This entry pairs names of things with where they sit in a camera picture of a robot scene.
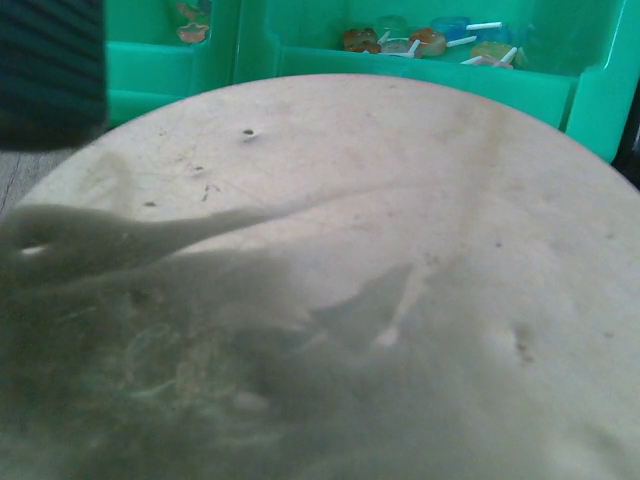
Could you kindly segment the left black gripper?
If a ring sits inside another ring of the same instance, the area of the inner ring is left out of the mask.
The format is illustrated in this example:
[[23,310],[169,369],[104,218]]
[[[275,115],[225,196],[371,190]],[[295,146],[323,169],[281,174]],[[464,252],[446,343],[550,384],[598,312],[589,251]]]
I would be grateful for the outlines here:
[[79,147],[108,123],[102,1],[1,2],[1,148]]

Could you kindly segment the gold jar lid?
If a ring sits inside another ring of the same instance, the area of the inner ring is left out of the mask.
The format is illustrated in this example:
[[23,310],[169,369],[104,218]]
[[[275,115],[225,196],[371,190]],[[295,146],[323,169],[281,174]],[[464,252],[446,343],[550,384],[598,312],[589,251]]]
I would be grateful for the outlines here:
[[129,122],[1,221],[5,479],[635,479],[639,194],[370,75]]

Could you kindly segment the green bin gummy candies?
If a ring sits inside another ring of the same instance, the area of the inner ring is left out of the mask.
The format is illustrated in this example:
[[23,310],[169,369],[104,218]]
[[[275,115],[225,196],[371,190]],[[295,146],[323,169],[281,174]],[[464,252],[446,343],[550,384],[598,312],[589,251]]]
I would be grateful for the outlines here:
[[109,124],[231,83],[238,1],[106,1]]

